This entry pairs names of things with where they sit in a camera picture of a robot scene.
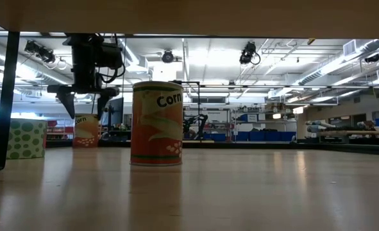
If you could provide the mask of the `round black ceiling fixture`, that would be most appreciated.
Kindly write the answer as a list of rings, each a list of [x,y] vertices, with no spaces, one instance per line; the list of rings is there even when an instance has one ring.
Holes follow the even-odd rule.
[[[166,49],[162,55],[163,63],[169,64],[174,61],[173,51],[170,49]]]

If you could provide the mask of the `black monitor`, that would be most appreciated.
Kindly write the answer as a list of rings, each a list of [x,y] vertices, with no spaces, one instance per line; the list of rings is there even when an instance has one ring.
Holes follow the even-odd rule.
[[[102,125],[115,126],[123,123],[124,98],[110,100],[101,119]]]

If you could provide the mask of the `green dotted can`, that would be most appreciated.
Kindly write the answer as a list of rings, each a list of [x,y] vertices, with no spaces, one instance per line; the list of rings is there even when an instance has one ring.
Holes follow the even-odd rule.
[[[47,121],[11,118],[7,159],[44,158]]]

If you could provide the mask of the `black shelf side frame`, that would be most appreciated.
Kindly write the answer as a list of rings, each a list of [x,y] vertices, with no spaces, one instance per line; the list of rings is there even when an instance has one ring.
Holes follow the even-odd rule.
[[[19,49],[19,31],[9,31],[4,62],[4,76],[0,99],[0,170],[6,165],[7,146],[9,141],[10,117],[13,105],[16,67]]]

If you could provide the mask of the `whiteboard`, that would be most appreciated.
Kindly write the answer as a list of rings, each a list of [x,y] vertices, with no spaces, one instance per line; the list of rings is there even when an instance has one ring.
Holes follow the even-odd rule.
[[[208,123],[229,123],[230,116],[227,110],[202,110],[202,114],[206,115]]]

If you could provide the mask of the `wooden workbench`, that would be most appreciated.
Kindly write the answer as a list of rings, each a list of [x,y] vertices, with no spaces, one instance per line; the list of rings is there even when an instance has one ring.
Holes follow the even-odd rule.
[[[379,131],[334,130],[317,132],[318,136],[379,135]]]

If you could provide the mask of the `blue white box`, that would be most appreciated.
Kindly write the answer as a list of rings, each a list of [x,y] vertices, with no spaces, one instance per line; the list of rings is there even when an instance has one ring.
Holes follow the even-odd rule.
[[[242,114],[237,120],[245,123],[257,123],[259,116],[258,114]]]

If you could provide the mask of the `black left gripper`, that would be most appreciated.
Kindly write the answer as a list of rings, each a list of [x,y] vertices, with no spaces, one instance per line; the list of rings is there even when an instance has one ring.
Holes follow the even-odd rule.
[[[72,48],[72,85],[48,85],[48,93],[56,93],[56,97],[65,107],[71,119],[75,118],[74,94],[100,94],[97,100],[97,116],[101,119],[106,104],[119,94],[119,90],[101,87],[101,78],[96,74],[95,55],[92,47]]]

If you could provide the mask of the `thin black workstation frame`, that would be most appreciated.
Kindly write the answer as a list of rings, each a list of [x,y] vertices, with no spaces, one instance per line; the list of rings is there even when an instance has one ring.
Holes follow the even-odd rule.
[[[180,80],[173,80],[173,81],[170,81],[171,83],[175,83],[175,84],[178,84],[178,85],[181,85],[184,84],[185,86],[187,85],[187,87],[191,87],[190,84],[196,84],[198,86],[198,114],[200,114],[200,93],[199,93],[199,90],[200,90],[200,83],[199,81],[180,81]]]

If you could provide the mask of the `wooden shelf board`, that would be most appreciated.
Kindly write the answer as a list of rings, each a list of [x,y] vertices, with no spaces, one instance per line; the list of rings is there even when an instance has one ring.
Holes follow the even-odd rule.
[[[379,39],[379,0],[0,0],[9,31]]]

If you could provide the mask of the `orange corn label can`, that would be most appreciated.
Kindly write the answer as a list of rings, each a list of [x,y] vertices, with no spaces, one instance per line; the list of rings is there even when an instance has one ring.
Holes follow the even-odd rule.
[[[99,142],[99,118],[96,114],[76,114],[74,118],[74,148],[96,148]]]
[[[182,164],[183,87],[164,81],[133,85],[130,164]]]

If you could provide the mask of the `red storage rack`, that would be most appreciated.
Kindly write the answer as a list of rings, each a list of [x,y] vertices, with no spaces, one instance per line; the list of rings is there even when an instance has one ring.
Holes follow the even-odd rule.
[[[47,134],[68,135],[73,134],[74,123],[68,119],[49,120],[47,122]]]

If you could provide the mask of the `silver ventilation duct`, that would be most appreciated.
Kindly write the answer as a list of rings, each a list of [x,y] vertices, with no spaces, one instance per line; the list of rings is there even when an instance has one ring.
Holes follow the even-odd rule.
[[[348,65],[351,61],[379,52],[379,39],[353,39],[345,43],[342,48],[340,53],[301,74],[292,85],[305,85]]]

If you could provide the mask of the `gray rolled tube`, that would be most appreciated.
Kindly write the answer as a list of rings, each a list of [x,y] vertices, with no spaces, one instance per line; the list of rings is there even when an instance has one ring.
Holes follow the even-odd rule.
[[[324,127],[324,126],[319,126],[319,125],[307,126],[307,132],[309,133],[325,132],[325,131],[330,131],[333,129],[334,127]]]
[[[318,126],[332,127],[332,128],[335,127],[335,125],[332,125],[332,124],[329,124],[329,123],[326,123],[326,122],[320,121],[320,120],[306,121],[305,124],[308,125],[308,126],[318,125]]]

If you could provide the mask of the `black table rig frame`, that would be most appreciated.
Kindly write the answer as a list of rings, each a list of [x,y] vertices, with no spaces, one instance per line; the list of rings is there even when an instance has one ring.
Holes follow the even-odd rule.
[[[47,148],[68,148],[72,146],[71,141],[47,141]],[[130,148],[130,142],[99,141],[100,148]],[[305,143],[226,143],[226,142],[184,142],[183,148],[188,149],[255,149],[255,150],[323,150],[340,151],[348,153],[363,153],[379,155],[378,145],[363,144],[305,144]]]

